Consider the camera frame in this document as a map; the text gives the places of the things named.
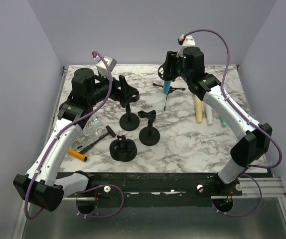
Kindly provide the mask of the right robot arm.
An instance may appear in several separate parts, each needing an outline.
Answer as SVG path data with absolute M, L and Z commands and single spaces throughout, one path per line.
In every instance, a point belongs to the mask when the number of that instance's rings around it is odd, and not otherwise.
M 187 47 L 180 56 L 177 52 L 168 51 L 162 68 L 161 76 L 165 81 L 181 77 L 191 93 L 225 119 L 237 139 L 230 150 L 230 160 L 218 172 L 218 180 L 213 182 L 214 192 L 224 195 L 230 191 L 230 183 L 268 151 L 272 127 L 268 123 L 260 124 L 231 97 L 223 95 L 221 82 L 205 71 L 204 54 L 200 48 Z

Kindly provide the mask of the beige microphone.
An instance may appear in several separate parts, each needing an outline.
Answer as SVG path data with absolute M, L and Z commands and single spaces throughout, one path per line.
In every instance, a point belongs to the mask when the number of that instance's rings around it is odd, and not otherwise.
M 203 121 L 202 101 L 196 95 L 194 96 L 194 101 L 195 101 L 196 122 L 202 123 Z

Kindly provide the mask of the white microphone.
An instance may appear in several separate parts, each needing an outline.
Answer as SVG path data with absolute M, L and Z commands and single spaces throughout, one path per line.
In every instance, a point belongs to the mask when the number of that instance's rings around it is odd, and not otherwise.
M 213 113 L 212 113 L 212 108 L 206 104 L 203 103 L 204 108 L 205 108 L 205 114 L 206 114 L 206 122 L 208 126 L 212 126 L 213 125 Z

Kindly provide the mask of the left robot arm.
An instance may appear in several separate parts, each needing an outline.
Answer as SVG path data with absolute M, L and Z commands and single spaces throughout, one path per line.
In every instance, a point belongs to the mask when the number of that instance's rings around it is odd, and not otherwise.
M 109 80 L 89 68 L 76 70 L 71 84 L 72 91 L 59 107 L 55 127 L 41 154 L 24 175 L 18 174 L 13 180 L 25 204 L 50 212 L 57 209 L 64 197 L 78 192 L 88 197 L 94 191 L 89 173 L 77 171 L 61 179 L 57 179 L 57 174 L 72 142 L 97 109 L 95 105 L 111 99 L 124 108 L 140 98 L 138 89 L 130 86 L 124 76 Z

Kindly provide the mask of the blue microphone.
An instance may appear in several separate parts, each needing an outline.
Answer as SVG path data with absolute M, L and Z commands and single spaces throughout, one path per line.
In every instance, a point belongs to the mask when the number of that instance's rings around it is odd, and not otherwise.
M 164 83 L 163 83 L 163 93 L 165 95 L 168 94 L 170 86 L 171 86 L 171 76 L 170 75 L 164 75 Z

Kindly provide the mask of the black shock-mount round stand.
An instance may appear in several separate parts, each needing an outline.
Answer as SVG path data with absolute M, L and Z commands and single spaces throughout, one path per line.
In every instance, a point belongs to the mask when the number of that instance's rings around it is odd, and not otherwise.
M 111 157 L 115 161 L 130 162 L 137 155 L 137 147 L 133 140 L 125 135 L 118 135 L 109 146 Z

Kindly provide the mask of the mint green microphone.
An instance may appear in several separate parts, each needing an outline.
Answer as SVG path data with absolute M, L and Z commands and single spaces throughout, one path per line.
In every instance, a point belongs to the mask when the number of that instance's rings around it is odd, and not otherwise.
M 221 127 L 226 127 L 227 123 L 226 123 L 225 119 L 221 115 L 219 115 L 219 119 L 220 119 Z

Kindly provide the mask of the short black clip stand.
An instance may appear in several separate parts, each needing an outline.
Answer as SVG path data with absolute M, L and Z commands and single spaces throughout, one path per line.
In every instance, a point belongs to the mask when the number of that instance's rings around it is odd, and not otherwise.
M 150 112 L 139 111 L 138 116 L 142 119 L 148 119 L 147 126 L 144 127 L 139 133 L 139 140 L 142 144 L 146 146 L 156 145 L 160 140 L 159 131 L 153 126 L 156 119 L 156 111 L 152 110 Z

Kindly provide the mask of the tall black clip stand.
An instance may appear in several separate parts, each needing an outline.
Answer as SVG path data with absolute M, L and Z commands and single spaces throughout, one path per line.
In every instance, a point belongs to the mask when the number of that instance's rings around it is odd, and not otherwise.
M 121 107 L 126 109 L 126 113 L 123 114 L 119 120 L 120 127 L 125 131 L 134 131 L 140 125 L 139 117 L 131 112 L 130 103 L 137 102 L 140 99 L 139 94 L 132 96 L 131 98 L 125 98 L 120 101 Z

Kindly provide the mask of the black tripod shock-mount stand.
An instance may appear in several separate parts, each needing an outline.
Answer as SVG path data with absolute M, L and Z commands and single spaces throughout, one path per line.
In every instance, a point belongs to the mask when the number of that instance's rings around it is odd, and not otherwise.
M 155 87 L 161 87 L 163 89 L 163 93 L 165 94 L 165 102 L 164 102 L 163 110 L 165 111 L 166 110 L 166 104 L 167 104 L 168 95 L 173 93 L 174 91 L 177 91 L 177 90 L 185 91 L 186 89 L 185 88 L 172 87 L 171 86 L 171 81 L 166 81 L 164 79 L 163 71 L 164 71 L 163 66 L 162 65 L 159 66 L 159 68 L 157 70 L 157 74 L 158 74 L 159 78 L 163 80 L 163 85 L 156 84 L 156 83 L 153 83 L 152 85 L 155 86 Z

